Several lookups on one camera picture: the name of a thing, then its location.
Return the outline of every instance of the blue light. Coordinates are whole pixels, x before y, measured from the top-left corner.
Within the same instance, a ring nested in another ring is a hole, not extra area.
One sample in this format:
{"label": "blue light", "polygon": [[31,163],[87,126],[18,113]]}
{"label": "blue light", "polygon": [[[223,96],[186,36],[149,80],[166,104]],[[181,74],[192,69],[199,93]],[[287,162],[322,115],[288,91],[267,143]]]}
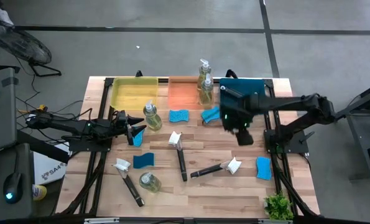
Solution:
{"label": "blue light", "polygon": [[8,193],[8,194],[6,194],[5,196],[6,196],[6,198],[8,198],[8,199],[13,198],[13,194],[12,194],[12,193]]}

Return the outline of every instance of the brush handle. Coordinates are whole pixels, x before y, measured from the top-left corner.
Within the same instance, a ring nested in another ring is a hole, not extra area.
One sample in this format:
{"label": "brush handle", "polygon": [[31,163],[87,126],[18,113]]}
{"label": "brush handle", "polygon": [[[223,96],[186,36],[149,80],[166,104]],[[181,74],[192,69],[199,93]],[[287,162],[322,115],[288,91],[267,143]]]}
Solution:
{"label": "brush handle", "polygon": [[178,152],[180,173],[182,174],[182,179],[183,179],[183,181],[187,181],[185,157],[183,156],[183,150],[177,150],[177,152]]}
{"label": "brush handle", "polygon": [[205,175],[205,174],[210,174],[212,172],[215,172],[215,171],[218,171],[218,170],[221,170],[221,169],[223,169],[221,167],[221,164],[217,164],[215,166],[211,166],[209,168],[205,168],[205,169],[199,170],[197,172],[192,172],[190,174],[190,177],[191,178],[196,178],[196,177],[199,177],[199,176],[202,176],[202,175]]}
{"label": "brush handle", "polygon": [[141,198],[141,196],[137,192],[137,190],[134,186],[134,183],[132,183],[131,178],[129,178],[129,176],[127,175],[127,177],[123,178],[123,180],[124,180],[125,184],[127,185],[129,191],[131,192],[132,196],[134,197],[137,205],[139,207],[142,207],[143,205],[145,205],[145,202],[143,201],[143,199]]}

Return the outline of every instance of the yellow plastic bin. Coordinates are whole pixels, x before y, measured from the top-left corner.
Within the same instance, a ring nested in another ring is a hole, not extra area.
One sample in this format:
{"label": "yellow plastic bin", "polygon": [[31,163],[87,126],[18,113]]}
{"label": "yellow plastic bin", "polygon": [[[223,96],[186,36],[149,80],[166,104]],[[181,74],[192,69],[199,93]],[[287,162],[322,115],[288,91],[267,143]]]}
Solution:
{"label": "yellow plastic bin", "polygon": [[110,105],[116,110],[143,110],[149,100],[157,104],[157,77],[117,77],[113,81]]}

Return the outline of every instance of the white brush head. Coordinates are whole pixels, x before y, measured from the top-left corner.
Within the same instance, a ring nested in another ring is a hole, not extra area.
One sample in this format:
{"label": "white brush head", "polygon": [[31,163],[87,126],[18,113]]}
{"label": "white brush head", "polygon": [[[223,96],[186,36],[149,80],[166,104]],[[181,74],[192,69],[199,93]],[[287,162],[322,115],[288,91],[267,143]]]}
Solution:
{"label": "white brush head", "polygon": [[125,161],[124,159],[118,159],[117,163],[113,165],[115,168],[122,170],[122,171],[128,171],[128,167],[131,165],[128,161]]}
{"label": "white brush head", "polygon": [[168,140],[168,144],[176,146],[180,140],[180,134],[177,134],[175,131],[172,132],[170,139]]}
{"label": "white brush head", "polygon": [[230,161],[226,170],[230,171],[231,174],[234,174],[240,168],[240,165],[241,165],[241,162],[237,161],[236,158],[234,157],[232,161]]}

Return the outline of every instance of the computer mouse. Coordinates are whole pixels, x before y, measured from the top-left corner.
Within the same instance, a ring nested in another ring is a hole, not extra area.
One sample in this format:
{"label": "computer mouse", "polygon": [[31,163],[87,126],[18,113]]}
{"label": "computer mouse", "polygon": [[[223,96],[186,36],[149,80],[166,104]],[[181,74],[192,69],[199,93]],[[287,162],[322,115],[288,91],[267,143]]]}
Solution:
{"label": "computer mouse", "polygon": [[18,202],[23,195],[22,174],[14,172],[6,177],[3,186],[4,198],[7,203]]}

